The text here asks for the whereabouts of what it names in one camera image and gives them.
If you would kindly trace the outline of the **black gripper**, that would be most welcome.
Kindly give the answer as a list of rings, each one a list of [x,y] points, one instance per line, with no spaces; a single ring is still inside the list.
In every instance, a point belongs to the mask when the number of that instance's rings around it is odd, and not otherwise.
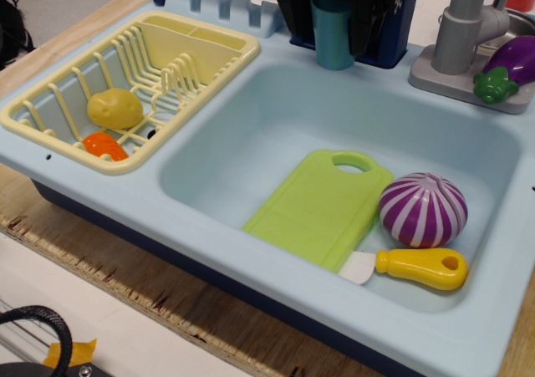
[[[315,44],[310,0],[277,0],[293,44]],[[402,0],[351,1],[349,49],[353,56],[371,50],[380,35],[388,9],[398,9]]]

